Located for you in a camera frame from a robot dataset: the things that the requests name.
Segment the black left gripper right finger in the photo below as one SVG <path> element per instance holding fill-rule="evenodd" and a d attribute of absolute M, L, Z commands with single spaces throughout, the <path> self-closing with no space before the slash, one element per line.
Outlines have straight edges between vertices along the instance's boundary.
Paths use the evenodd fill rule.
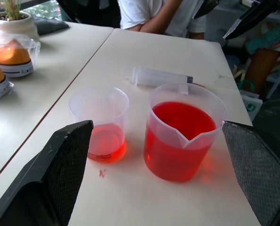
<path fill-rule="evenodd" d="M 280 226 L 280 142 L 232 121 L 224 121 L 222 131 L 238 184 L 260 225 Z"/>

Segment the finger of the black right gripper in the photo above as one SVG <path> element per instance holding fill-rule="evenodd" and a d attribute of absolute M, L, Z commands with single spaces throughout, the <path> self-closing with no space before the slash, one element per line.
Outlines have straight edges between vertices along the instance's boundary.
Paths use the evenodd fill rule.
<path fill-rule="evenodd" d="M 250 9 L 241 15 L 223 36 L 224 40 L 237 38 L 258 25 L 269 14 L 280 10 L 280 0 L 252 0 Z"/>
<path fill-rule="evenodd" d="M 200 0 L 195 9 L 193 19 L 198 19 L 207 15 L 219 4 L 219 2 L 220 0 Z"/>

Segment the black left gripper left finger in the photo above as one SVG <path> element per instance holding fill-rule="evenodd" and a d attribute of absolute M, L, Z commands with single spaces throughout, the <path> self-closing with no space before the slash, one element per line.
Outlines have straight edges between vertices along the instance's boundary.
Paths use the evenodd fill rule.
<path fill-rule="evenodd" d="M 0 198 L 0 226 L 68 226 L 93 128 L 87 120 L 53 133 Z"/>

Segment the small beaker with red liquid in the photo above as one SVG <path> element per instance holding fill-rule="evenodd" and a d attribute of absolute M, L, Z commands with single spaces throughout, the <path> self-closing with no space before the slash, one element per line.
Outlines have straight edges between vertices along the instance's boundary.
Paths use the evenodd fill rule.
<path fill-rule="evenodd" d="M 88 158 L 100 163 L 119 161 L 126 152 L 128 96 L 115 87 L 88 87 L 75 93 L 69 109 L 76 121 L 92 120 Z"/>

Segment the clear plastic syringe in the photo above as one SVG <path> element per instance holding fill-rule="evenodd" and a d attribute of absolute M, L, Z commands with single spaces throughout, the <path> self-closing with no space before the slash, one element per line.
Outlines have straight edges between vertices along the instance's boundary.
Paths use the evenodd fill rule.
<path fill-rule="evenodd" d="M 144 67 L 134 67 L 125 77 L 134 86 L 158 87 L 168 83 L 193 83 L 193 77 Z"/>

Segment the large beaker with red liquid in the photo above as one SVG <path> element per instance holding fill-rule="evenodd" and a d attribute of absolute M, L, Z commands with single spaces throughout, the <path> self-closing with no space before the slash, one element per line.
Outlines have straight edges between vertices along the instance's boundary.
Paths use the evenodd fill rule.
<path fill-rule="evenodd" d="M 168 83 L 149 98 L 144 161 L 161 179 L 184 182 L 193 177 L 212 146 L 227 110 L 203 86 Z"/>

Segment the teal fabric pile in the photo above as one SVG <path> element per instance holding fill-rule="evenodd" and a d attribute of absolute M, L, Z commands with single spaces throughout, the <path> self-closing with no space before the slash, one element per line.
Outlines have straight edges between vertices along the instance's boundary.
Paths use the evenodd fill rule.
<path fill-rule="evenodd" d="M 245 48 L 248 53 L 253 54 L 257 49 L 269 47 L 278 41 L 280 41 L 280 27 L 246 41 Z"/>

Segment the brown paper bag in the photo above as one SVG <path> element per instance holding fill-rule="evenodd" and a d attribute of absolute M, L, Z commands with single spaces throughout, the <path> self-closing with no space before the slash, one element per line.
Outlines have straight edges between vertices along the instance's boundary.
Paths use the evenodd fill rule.
<path fill-rule="evenodd" d="M 280 52 L 275 50 L 265 48 L 257 49 L 251 56 L 251 63 L 245 75 L 245 79 L 250 81 L 250 84 L 243 84 L 243 89 L 259 94 L 279 56 Z"/>

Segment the person in white shirt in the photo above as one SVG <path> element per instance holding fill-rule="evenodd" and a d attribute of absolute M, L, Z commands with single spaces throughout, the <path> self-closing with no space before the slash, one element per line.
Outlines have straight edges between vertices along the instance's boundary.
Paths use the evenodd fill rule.
<path fill-rule="evenodd" d="M 199 0 L 117 0 L 120 28 L 203 40 L 207 18 L 193 19 Z"/>

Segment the white bag with green logo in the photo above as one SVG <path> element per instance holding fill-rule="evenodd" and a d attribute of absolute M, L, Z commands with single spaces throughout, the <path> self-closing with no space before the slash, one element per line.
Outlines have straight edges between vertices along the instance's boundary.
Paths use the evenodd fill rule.
<path fill-rule="evenodd" d="M 245 90 L 239 90 L 239 92 L 250 120 L 253 121 L 260 111 L 263 101 L 259 98 L 259 94 L 251 93 Z"/>

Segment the white folding rack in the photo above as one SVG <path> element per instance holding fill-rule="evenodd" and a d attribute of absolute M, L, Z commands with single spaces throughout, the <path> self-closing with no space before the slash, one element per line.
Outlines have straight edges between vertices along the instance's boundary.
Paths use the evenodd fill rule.
<path fill-rule="evenodd" d="M 267 82 L 273 83 L 271 89 L 268 91 L 266 95 L 266 99 L 270 99 L 275 90 L 277 89 L 278 86 L 280 86 L 280 70 L 274 73 L 271 73 L 267 79 Z"/>

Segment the black office chair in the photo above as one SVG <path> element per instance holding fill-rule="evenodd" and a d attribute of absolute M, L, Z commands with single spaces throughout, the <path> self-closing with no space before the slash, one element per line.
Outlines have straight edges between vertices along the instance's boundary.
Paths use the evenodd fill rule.
<path fill-rule="evenodd" d="M 66 21 L 96 26 L 120 27 L 117 0 L 56 0 Z"/>

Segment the dark green cloth cushion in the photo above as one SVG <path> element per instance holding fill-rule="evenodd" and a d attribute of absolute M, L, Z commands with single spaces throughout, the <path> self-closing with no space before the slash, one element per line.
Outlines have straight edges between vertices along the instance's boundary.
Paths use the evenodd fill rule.
<path fill-rule="evenodd" d="M 37 16 L 33 16 L 33 19 L 37 26 L 39 36 L 51 34 L 69 28 L 68 24 L 66 24 L 63 21 L 58 21 L 56 19 L 46 19 Z"/>

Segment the white plant pot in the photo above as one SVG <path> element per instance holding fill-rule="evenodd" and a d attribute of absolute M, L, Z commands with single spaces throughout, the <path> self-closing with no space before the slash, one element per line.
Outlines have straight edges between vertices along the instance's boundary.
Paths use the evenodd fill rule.
<path fill-rule="evenodd" d="M 21 12 L 20 14 L 24 16 L 23 19 L 12 21 L 0 19 L 0 34 L 24 34 L 31 39 L 39 41 L 40 37 L 34 18 L 25 12 Z M 0 18 L 6 15 L 5 12 L 0 12 Z"/>

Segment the green potted plant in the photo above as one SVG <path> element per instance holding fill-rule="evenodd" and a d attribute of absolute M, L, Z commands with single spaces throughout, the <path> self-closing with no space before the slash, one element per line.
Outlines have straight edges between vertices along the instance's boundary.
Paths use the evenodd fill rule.
<path fill-rule="evenodd" d="M 22 0 L 0 0 L 0 7 L 4 10 L 4 16 L 1 16 L 2 20 L 17 21 L 27 18 L 21 13 Z"/>

